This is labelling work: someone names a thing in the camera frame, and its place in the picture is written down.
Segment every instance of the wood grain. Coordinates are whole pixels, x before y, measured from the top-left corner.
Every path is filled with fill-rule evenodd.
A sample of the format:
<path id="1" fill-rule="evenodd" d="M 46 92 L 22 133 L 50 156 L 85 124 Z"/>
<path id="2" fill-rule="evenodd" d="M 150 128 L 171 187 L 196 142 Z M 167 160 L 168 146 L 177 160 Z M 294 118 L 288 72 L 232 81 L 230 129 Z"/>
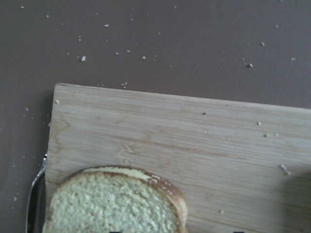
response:
<path id="1" fill-rule="evenodd" d="M 128 165 L 185 194 L 190 233 L 311 231 L 310 151 L 311 110 L 59 83 L 47 204 L 80 169 Z"/>

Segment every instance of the bread slice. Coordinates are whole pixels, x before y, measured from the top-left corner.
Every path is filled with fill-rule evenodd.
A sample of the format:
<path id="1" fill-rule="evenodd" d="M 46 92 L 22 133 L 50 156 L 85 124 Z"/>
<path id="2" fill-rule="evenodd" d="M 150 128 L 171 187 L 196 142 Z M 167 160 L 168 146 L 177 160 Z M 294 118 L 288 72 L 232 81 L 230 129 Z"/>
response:
<path id="1" fill-rule="evenodd" d="M 54 193 L 43 233 L 184 233 L 182 193 L 168 180 L 122 166 L 82 170 Z"/>

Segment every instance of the metal utensil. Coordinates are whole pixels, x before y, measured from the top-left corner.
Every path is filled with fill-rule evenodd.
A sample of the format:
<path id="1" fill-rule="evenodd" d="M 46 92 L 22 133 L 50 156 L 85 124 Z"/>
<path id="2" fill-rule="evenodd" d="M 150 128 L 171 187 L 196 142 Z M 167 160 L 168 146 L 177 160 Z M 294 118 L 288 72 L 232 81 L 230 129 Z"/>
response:
<path id="1" fill-rule="evenodd" d="M 35 177 L 34 181 L 31 184 L 30 193 L 28 197 L 28 203 L 27 203 L 27 212 L 26 212 L 26 233 L 32 232 L 34 228 L 35 211 L 32 208 L 31 202 L 36 199 L 36 193 L 34 193 L 34 189 L 45 173 L 47 157 L 48 155 L 45 154 L 43 157 L 41 169 L 39 170 L 37 176 Z"/>

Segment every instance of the brown table surface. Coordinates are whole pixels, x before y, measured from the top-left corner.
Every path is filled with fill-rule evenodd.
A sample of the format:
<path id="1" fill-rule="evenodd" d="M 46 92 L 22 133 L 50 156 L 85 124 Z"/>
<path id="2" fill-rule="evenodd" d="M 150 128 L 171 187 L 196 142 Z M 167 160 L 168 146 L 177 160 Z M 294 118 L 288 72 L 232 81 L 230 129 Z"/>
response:
<path id="1" fill-rule="evenodd" d="M 311 108 L 310 12 L 289 0 L 2 1 L 0 231 L 25 230 L 56 83 Z"/>

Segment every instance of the cutting board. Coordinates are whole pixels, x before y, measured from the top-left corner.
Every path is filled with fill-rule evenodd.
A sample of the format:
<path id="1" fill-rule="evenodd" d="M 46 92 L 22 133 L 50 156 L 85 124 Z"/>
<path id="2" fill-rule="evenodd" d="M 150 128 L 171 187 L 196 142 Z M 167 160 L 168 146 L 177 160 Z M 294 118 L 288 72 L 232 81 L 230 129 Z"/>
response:
<path id="1" fill-rule="evenodd" d="M 70 174 L 126 165 L 184 193 L 190 233 L 308 232 L 310 153 L 308 109 L 59 83 L 47 205 Z"/>

